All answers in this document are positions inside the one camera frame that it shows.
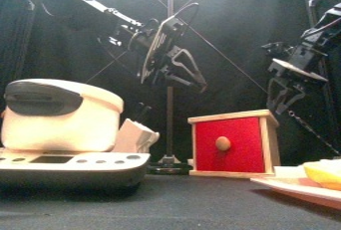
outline table surface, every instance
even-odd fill
[[[0,192],[0,229],[339,229],[341,211],[248,179],[145,175],[132,194]]]

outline red box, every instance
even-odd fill
[[[189,175],[252,177],[279,165],[275,128],[268,110],[189,117]]]

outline black cable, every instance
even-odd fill
[[[338,19],[335,19],[332,22],[330,22],[327,25],[319,27],[316,30],[314,30],[311,33],[308,34],[303,34],[300,36],[300,39],[304,39],[306,37],[318,34],[319,32],[324,31],[327,28],[332,27],[334,25],[336,25],[341,22],[341,17]]]

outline plate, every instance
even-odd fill
[[[270,187],[275,192],[307,202],[341,209],[341,191],[322,188],[307,177],[261,177],[249,181]]]

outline yellow fruit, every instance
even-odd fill
[[[303,163],[306,176],[322,187],[341,191],[341,161],[320,160]]]

